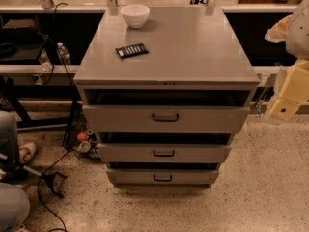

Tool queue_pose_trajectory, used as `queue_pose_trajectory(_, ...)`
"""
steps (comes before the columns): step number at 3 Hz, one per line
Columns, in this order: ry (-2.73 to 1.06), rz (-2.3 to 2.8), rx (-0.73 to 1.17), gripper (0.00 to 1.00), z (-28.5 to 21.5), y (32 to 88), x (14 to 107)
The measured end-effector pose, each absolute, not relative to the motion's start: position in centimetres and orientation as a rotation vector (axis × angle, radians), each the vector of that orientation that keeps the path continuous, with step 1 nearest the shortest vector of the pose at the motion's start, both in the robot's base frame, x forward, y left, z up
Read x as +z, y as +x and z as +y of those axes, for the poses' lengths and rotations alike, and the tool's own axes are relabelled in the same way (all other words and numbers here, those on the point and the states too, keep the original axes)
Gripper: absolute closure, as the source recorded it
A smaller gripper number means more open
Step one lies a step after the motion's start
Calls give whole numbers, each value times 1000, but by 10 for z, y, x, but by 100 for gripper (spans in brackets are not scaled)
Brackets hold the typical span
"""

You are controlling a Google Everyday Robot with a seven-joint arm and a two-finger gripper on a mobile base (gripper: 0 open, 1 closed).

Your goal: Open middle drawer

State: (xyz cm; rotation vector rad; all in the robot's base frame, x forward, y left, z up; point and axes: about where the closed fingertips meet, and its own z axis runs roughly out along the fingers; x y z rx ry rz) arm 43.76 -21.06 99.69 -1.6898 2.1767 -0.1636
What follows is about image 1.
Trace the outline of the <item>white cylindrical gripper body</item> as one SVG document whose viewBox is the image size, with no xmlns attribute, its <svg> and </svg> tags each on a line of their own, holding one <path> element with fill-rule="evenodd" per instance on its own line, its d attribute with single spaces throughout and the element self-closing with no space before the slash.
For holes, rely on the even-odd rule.
<svg viewBox="0 0 309 232">
<path fill-rule="evenodd" d="M 276 76 L 277 102 L 304 104 L 309 100 L 309 61 L 297 60 L 288 68 L 281 68 Z"/>
</svg>

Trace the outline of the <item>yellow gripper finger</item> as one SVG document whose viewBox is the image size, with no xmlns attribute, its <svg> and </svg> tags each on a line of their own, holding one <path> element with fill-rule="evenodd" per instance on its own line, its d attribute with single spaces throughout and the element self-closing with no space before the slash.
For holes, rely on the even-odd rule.
<svg viewBox="0 0 309 232">
<path fill-rule="evenodd" d="M 299 110 L 299 105 L 285 99 L 274 101 L 268 109 L 268 114 L 271 118 L 287 121 L 293 117 Z"/>
</svg>

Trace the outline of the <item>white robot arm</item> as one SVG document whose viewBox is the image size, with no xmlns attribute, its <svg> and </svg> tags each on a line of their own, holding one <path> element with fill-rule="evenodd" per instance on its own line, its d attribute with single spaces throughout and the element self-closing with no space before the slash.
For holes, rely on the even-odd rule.
<svg viewBox="0 0 309 232">
<path fill-rule="evenodd" d="M 296 58 L 276 76 L 275 94 L 267 107 L 273 124 L 288 121 L 309 100 L 309 0 L 302 0 L 291 15 L 267 30 L 269 42 L 285 42 L 286 51 Z"/>
</svg>

